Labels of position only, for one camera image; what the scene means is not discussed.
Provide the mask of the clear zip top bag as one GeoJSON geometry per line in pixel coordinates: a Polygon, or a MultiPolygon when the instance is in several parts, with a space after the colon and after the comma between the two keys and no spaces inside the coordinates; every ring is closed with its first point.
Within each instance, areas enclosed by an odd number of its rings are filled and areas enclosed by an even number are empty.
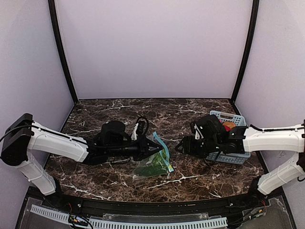
{"type": "Polygon", "coordinates": [[[149,139],[161,145],[162,149],[138,163],[137,167],[132,171],[132,179],[134,181],[168,175],[174,171],[170,164],[170,152],[165,142],[158,136],[157,132],[153,132],[149,139]]]}

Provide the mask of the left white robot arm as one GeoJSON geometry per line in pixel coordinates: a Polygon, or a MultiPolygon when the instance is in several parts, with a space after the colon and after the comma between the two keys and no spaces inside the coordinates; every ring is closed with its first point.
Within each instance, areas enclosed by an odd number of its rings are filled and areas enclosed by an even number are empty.
{"type": "Polygon", "coordinates": [[[0,158],[6,165],[18,169],[44,196],[56,196],[61,193],[59,182],[44,170],[32,150],[90,166],[105,163],[110,157],[126,156],[141,161],[163,148],[146,136],[148,127],[148,120],[141,116],[132,134],[128,134],[125,124],[114,120],[103,124],[94,138],[81,138],[48,129],[25,113],[0,139],[3,143],[0,158]]]}

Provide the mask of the black frame post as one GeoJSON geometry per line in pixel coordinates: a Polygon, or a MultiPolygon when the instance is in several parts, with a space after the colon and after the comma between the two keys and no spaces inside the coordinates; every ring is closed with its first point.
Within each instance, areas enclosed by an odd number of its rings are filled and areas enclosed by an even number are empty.
{"type": "Polygon", "coordinates": [[[65,81],[67,83],[72,101],[74,104],[76,104],[79,99],[78,99],[75,87],[73,85],[71,73],[70,73],[70,70],[68,67],[68,62],[66,59],[66,55],[65,55],[65,51],[64,51],[64,47],[63,47],[63,43],[62,43],[55,0],[48,0],[48,6],[49,6],[50,19],[51,19],[54,38],[55,38],[55,43],[56,43],[58,55],[59,55],[60,62],[61,62],[61,67],[62,67],[62,70],[64,73],[65,81]]]}
{"type": "Polygon", "coordinates": [[[248,58],[249,58],[249,55],[251,52],[252,42],[253,42],[253,38],[254,38],[257,16],[258,16],[258,12],[259,12],[259,3],[260,3],[259,0],[253,0],[253,2],[252,2],[252,9],[251,9],[247,37],[246,37],[245,46],[244,46],[244,52],[243,52],[243,56],[241,59],[241,64],[240,64],[240,68],[238,71],[238,75],[237,75],[237,78],[235,81],[233,93],[232,93],[232,96],[230,99],[231,105],[235,105],[235,102],[238,97],[238,94],[239,94],[239,91],[241,88],[241,84],[242,84],[242,81],[244,78],[244,73],[245,73],[245,70],[247,67],[248,58]]]}

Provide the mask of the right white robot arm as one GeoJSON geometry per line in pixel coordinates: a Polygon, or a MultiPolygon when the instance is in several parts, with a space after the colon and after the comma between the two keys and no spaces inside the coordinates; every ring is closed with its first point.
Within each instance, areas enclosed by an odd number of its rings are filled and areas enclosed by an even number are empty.
{"type": "Polygon", "coordinates": [[[176,151],[199,158],[210,153],[243,154],[255,151],[291,151],[294,155],[273,171],[255,178],[249,195],[264,197],[275,189],[305,175],[305,125],[280,128],[237,126],[228,131],[214,114],[190,124],[192,135],[185,136],[176,151]]]}

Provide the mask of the right black frame post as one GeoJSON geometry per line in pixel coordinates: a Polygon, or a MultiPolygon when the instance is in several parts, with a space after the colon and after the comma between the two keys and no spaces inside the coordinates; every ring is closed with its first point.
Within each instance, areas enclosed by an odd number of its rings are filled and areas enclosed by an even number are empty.
{"type": "Polygon", "coordinates": [[[259,12],[259,3],[260,3],[259,0],[253,0],[253,2],[252,2],[252,9],[251,9],[247,37],[246,37],[245,46],[244,46],[244,52],[243,52],[243,56],[241,59],[241,64],[240,64],[240,68],[238,71],[238,75],[237,75],[237,78],[235,81],[233,93],[232,93],[232,96],[230,99],[231,105],[235,105],[235,102],[238,97],[238,94],[239,94],[239,91],[241,88],[241,84],[242,84],[242,81],[244,78],[244,73],[245,73],[245,70],[247,67],[248,58],[249,58],[249,55],[251,52],[252,42],[253,42],[253,38],[254,38],[257,16],[258,16],[258,12],[259,12]]]}

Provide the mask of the left black frame post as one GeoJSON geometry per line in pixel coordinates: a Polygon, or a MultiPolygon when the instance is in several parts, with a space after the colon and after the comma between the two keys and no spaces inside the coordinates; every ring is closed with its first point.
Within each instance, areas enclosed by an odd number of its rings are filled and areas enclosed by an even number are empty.
{"type": "Polygon", "coordinates": [[[70,70],[68,67],[68,62],[66,59],[66,55],[65,55],[65,51],[64,51],[64,47],[63,47],[63,43],[62,43],[55,0],[48,0],[48,6],[49,6],[50,19],[51,19],[54,38],[55,38],[55,43],[56,43],[58,55],[59,55],[60,62],[61,62],[61,67],[62,67],[62,70],[64,73],[65,81],[67,83],[72,101],[74,104],[76,104],[79,99],[78,99],[75,87],[73,85],[71,73],[70,73],[70,70]]]}

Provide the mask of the black front rail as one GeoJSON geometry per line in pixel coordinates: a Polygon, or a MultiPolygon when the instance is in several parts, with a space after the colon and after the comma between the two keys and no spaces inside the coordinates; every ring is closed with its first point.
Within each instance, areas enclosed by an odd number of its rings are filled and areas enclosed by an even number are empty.
{"type": "Polygon", "coordinates": [[[254,198],[249,203],[247,194],[228,198],[208,199],[201,201],[186,201],[172,203],[141,203],[119,202],[81,198],[71,195],[62,195],[64,204],[72,205],[73,213],[101,216],[103,214],[123,214],[142,216],[166,216],[179,214],[208,213],[214,215],[240,215],[242,211],[263,207],[262,201],[254,198]]]}

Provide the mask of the green grapes bunch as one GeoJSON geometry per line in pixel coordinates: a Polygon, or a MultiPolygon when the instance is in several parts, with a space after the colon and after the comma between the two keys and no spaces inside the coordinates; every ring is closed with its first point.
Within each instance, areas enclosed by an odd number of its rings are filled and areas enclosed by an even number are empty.
{"type": "Polygon", "coordinates": [[[154,167],[162,166],[163,165],[163,157],[160,153],[156,153],[150,156],[150,165],[154,167]]]}

